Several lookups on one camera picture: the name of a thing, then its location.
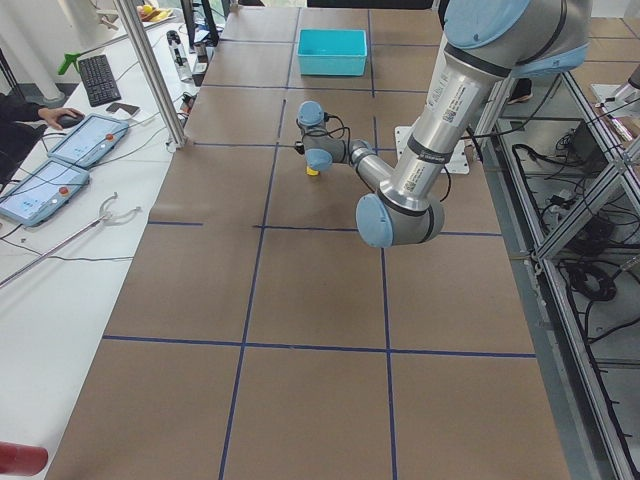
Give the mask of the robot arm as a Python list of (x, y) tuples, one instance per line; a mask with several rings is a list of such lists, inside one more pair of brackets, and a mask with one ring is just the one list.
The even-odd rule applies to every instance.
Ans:
[(299, 107), (295, 149), (311, 169), (346, 164), (370, 187), (356, 207), (357, 229), (368, 245), (431, 240), (443, 227), (444, 210), (430, 190), (472, 115), (499, 81), (581, 65), (591, 12), (589, 1), (452, 1), (444, 15), (440, 65), (395, 166), (363, 140), (333, 137), (326, 128), (329, 116), (315, 101)]

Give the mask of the operator hand on mouse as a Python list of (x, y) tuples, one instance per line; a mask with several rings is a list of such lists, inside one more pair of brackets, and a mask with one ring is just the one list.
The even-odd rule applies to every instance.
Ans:
[(85, 117), (82, 112), (73, 108), (42, 107), (38, 110), (39, 117), (55, 130), (63, 130), (63, 128), (57, 123), (57, 118), (64, 114), (72, 116), (82, 115), (83, 117)]

